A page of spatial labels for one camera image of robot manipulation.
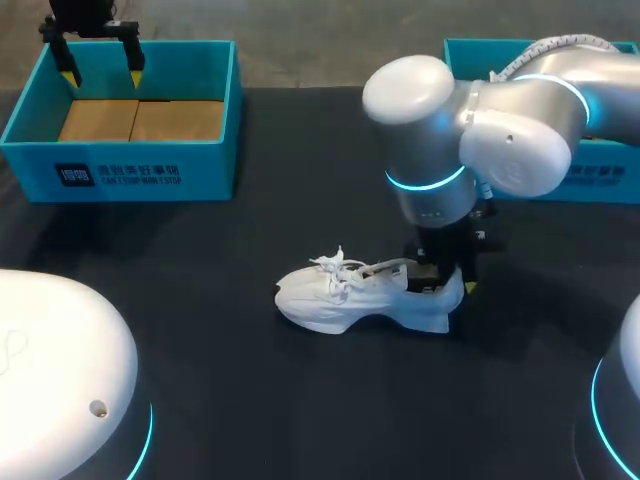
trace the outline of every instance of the black table surface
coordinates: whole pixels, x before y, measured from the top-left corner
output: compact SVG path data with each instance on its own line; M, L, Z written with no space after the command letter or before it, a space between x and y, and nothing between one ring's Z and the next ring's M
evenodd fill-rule
M248 90L240 145L221 203L30 205L0 169L0 267L85 283L133 332L153 478L578 478L576 407L640 293L638 208L500 203L509 252L481 260L459 335L324 336L276 315L274 283L412 234L360 89Z

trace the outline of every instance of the glowing blue light ring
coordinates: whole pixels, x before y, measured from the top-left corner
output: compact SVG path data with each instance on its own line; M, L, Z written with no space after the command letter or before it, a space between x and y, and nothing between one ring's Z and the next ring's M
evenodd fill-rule
M547 82L553 82L557 83L558 85L562 85L564 88L578 97L578 100L580 100L580 102L582 103L584 111L587 114L586 124L589 124L589 119L591 118L591 109L589 108L587 99L584 98L584 95L582 95L582 93L580 93L580 90L578 90L575 86L571 85L566 80L563 80L560 77L556 77L555 75L546 75L544 73L531 73L528 75L522 75L521 77L514 78L514 80L545 80Z
M424 192L427 190L433 190L435 188L442 187L443 185L446 185L449 182L453 182L464 171L464 168L465 167L463 165L458 170L456 170L456 172L453 175L439 182L432 183L431 185L404 185L400 182L395 181L393 178L391 178L391 175L389 175L389 172L385 172L385 173L387 174L387 178L389 179L389 181L396 187L401 188L402 190L409 190L410 192Z
M149 432L147 433L147 441L144 444L144 448L142 449L142 453L140 454L140 458L138 458L138 463L133 467L133 470L127 477L127 480L133 480L133 477L136 476L138 470L142 466L142 462L144 461L144 457L147 455L147 450L149 450L149 444L151 443L151 433L153 432L153 405L149 405L149 410L151 411L149 417Z
M598 420L598 413L596 412L596 378L598 377L598 370L600 370L601 364L602 364L602 360L600 360L600 363L598 363L598 366L596 367L596 373L593 374L593 380L591 382L591 411L593 412L593 420L596 423L596 428L598 429L598 433L600 434L602 443L604 443L604 446L607 447L607 450L609 450L609 453L611 454L613 459L616 461L616 463L620 466L620 468L622 468L624 473L629 475L630 478L632 478L633 480L640 480L631 471L631 469L625 465L622 459L613 450L613 447L609 443L609 440L607 440L607 437L604 435L604 432L602 431L602 427L600 426L600 420Z

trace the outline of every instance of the cardboard box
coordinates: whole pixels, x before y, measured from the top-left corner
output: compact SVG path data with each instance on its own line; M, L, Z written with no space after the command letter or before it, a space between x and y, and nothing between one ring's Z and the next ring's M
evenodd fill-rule
M75 100L58 142L128 142L137 100Z
M132 142L217 142L222 130L222 102L140 102Z
M459 80L488 80L520 55L532 40L448 38L444 60ZM634 43L614 43L637 55ZM536 200L640 204L640 149L606 140L582 140L569 173L553 192ZM519 199L494 190L496 198Z
M0 148L32 202L232 197L242 109L235 44L140 44L146 66L138 89L133 87L120 42L69 43L83 80L78 89L56 70L45 45L0 138ZM210 129L207 140L83 141L73 137L58 142L68 114L73 117L72 103L78 100L216 102L223 114L221 126L215 122L203 126ZM98 122L93 132L101 128Z

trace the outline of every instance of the teal cardboard box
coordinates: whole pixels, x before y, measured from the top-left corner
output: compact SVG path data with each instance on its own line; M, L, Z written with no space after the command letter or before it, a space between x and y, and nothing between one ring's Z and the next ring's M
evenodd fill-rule
M444 59L459 80L488 80L520 55L531 40L449 38ZM634 43L614 43L638 54ZM494 191L496 198L515 198ZM538 200L640 204L640 149L605 140L582 140L564 181Z
M32 202L228 200L242 84L227 41L140 42L139 88L119 42L69 43L82 75L71 87L45 46L0 138ZM58 143L73 100L224 101L218 141Z

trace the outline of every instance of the white sneaker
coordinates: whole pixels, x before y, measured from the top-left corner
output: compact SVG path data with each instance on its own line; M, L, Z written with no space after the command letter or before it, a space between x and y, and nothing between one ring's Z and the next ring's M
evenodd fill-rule
M457 269L440 290L407 291L408 259L365 265L344 260L342 249L335 257L320 257L316 266L282 278L275 302L282 314L301 327L320 333L346 331L362 317L385 315L403 327L421 332L448 333L449 313L462 301L464 283Z

